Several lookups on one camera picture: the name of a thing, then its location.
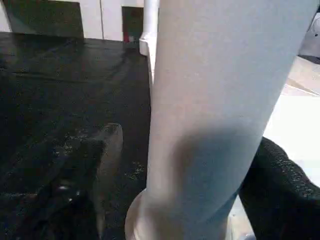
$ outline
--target black table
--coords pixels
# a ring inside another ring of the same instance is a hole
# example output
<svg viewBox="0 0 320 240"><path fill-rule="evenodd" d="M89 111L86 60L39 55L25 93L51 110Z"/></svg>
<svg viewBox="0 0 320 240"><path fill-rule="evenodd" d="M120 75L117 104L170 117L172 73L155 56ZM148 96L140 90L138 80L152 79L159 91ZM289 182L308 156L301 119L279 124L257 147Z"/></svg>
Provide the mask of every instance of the black table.
<svg viewBox="0 0 320 240"><path fill-rule="evenodd" d="M39 181L56 164L53 142L64 146L75 135L118 123L123 149L104 239L124 239L127 209L146 184L148 76L147 59L134 44L0 33L0 193L16 187L6 177L12 169L23 175L25 188L43 187ZM0 233L15 206L34 199L25 197L0 196Z"/></svg>

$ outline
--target white pipe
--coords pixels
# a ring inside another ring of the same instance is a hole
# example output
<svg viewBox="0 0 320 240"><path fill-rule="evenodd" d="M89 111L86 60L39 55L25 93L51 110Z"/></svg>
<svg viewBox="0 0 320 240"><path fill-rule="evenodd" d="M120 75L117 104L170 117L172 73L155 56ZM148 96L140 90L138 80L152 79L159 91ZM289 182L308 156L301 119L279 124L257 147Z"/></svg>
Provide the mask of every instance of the white pipe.
<svg viewBox="0 0 320 240"><path fill-rule="evenodd" d="M159 0L144 0L143 33L139 40L140 53L148 55L148 42L157 39Z"/></svg>
<svg viewBox="0 0 320 240"><path fill-rule="evenodd" d="M225 238L318 4L161 0L147 186L127 240Z"/></svg>

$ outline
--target dark table surface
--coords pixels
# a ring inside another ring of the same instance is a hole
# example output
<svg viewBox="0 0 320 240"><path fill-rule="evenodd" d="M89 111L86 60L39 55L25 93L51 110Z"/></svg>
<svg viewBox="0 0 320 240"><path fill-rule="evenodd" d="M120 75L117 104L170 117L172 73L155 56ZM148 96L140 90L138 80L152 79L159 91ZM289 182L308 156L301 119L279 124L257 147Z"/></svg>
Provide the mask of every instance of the dark table surface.
<svg viewBox="0 0 320 240"><path fill-rule="evenodd" d="M117 41L0 33L1 176L35 143L107 123L122 126L123 151L104 239L122 240L127 210L146 184L147 59L136 45Z"/></svg>

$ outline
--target white column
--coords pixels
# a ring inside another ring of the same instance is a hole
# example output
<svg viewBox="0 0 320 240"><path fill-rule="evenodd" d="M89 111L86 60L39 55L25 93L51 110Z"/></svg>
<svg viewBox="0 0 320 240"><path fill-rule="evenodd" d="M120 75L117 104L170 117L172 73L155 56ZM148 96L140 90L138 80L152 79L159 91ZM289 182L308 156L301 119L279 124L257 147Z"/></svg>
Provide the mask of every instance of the white column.
<svg viewBox="0 0 320 240"><path fill-rule="evenodd" d="M318 4L161 0L147 186L128 212L127 240L226 238Z"/></svg>
<svg viewBox="0 0 320 240"><path fill-rule="evenodd" d="M5 6L0 1L0 32L11 32Z"/></svg>
<svg viewBox="0 0 320 240"><path fill-rule="evenodd" d="M157 39L159 0L144 0L143 33L140 37L140 53L148 55L148 43Z"/></svg>

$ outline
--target white wall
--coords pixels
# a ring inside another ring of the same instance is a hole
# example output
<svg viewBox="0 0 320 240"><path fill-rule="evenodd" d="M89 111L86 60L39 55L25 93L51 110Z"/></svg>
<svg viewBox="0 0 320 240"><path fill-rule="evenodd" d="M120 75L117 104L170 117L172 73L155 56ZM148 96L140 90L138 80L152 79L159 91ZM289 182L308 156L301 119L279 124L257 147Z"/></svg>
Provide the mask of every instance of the white wall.
<svg viewBox="0 0 320 240"><path fill-rule="evenodd" d="M55 1L80 3L83 36L89 39L103 38L100 0L55 0Z"/></svg>
<svg viewBox="0 0 320 240"><path fill-rule="evenodd" d="M104 39L123 41L122 6L143 8L144 0L102 0Z"/></svg>

